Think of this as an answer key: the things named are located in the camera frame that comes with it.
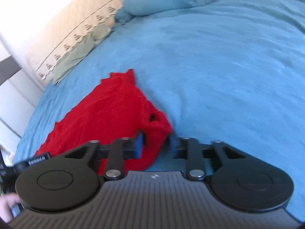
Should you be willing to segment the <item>person's left hand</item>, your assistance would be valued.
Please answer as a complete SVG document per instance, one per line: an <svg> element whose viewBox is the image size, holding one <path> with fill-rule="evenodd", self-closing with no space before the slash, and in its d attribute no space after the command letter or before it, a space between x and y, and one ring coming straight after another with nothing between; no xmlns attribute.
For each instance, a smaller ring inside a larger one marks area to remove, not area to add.
<svg viewBox="0 0 305 229"><path fill-rule="evenodd" d="M20 198L16 193L9 193L6 195L2 195L0 198L0 206L1 206L1 219L8 223L12 220L13 216L10 211L11 207L20 203Z"/></svg>

